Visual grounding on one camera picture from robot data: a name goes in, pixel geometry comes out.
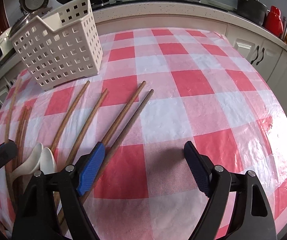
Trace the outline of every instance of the silver bolt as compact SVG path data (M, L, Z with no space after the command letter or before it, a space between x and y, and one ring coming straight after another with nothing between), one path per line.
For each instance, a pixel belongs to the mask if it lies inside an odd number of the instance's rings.
M254 171L248 171L248 175L250 177L254 177L254 176L256 176L256 173Z
M35 173L33 174L33 176L35 177L39 177L41 175L41 171L35 171Z
M222 172L222 171L223 171L223 167L220 166L220 165L216 165L216 166L214 167L214 169L215 169L217 172Z
M66 170L67 172L71 172L71 171L73 171L74 169L75 169L75 167L74 167L73 165L68 165L65 170Z

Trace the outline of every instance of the table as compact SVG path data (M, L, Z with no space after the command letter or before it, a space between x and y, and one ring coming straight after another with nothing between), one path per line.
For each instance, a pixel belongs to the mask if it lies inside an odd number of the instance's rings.
M100 37L100 74L43 92L24 70L11 120L15 139L24 105L31 106L24 160L37 141L49 146L83 84L91 83L66 126L54 156L59 169L88 114L105 89L76 159L91 151L131 94L145 80L111 146L150 89L155 93L85 202L101 239L189 238L207 202L183 157L191 140L228 171L258 175L277 232L287 223L287 118L256 70L219 34L181 28L138 29ZM0 111L0 143L11 89ZM217 236L228 228L230 194ZM0 220L11 230L14 213L0 170Z

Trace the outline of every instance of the blue rubber pad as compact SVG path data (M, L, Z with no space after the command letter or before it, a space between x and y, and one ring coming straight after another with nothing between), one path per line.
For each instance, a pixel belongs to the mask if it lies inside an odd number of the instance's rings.
M210 197L210 171L205 167L201 155L191 141L185 144L183 153L199 190Z
M90 190L94 178L96 177L98 170L102 164L104 156L105 147L103 143L97 143L91 157L89 158L85 167L79 174L79 186L77 188L77 192L80 196Z

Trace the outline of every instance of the red and white tablecloth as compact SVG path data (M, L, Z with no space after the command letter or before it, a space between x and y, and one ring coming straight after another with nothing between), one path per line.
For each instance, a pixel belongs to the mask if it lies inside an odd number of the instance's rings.
M147 84L126 122L150 89L151 100L85 203L101 239L187 240L207 202L183 156L191 140L201 154L228 171L254 170L267 194L279 232L287 223L287 118L272 91L225 37L203 30L139 29L100 37L100 74L43 92L25 70L11 120L15 139L24 105L31 106L24 160L35 143L49 146L69 106L87 80L54 153L59 169L100 93L100 107L76 159L90 153L142 81ZM4 140L8 99L0 111ZM234 202L231 193L221 229L225 234ZM0 219L11 230L14 213L5 170L0 170Z

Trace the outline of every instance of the perforated basket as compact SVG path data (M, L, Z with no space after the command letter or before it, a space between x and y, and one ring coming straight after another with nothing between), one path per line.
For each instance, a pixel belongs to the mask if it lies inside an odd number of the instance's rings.
M90 0L73 0L36 16L10 40L44 90L99 73L102 49Z

